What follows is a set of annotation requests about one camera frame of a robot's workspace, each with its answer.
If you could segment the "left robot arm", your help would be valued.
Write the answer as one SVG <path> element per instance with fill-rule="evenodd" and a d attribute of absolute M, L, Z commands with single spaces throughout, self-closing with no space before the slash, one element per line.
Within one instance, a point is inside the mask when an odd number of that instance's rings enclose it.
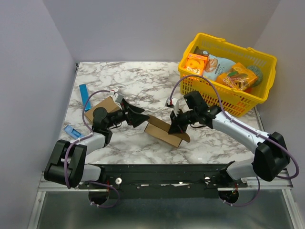
<path fill-rule="evenodd" d="M 150 118 L 143 113 L 144 109 L 129 104 L 125 99 L 121 100 L 120 106 L 114 112 L 108 112 L 104 107 L 95 108 L 92 131 L 87 136 L 72 142 L 58 140 L 45 167 L 44 179 L 67 188 L 84 181 L 89 181 L 94 188 L 102 188 L 106 177 L 101 174 L 100 167 L 85 164 L 86 156 L 110 143 L 113 127 L 122 122 L 138 127 Z"/>

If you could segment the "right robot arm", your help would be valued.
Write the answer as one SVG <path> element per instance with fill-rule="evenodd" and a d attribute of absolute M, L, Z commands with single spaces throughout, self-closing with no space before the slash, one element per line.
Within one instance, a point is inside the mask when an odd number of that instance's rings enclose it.
<path fill-rule="evenodd" d="M 189 108 L 186 112 L 177 100 L 166 100 L 165 105 L 173 109 L 169 134 L 185 133 L 189 125 L 200 123 L 227 134 L 254 154 L 253 159 L 233 161 L 222 168 L 219 181 L 223 186 L 230 187 L 244 177 L 270 182 L 290 163 L 284 138 L 278 132 L 259 131 L 223 112 L 218 105 L 208 106 L 198 91 L 186 94 L 184 100 Z"/>

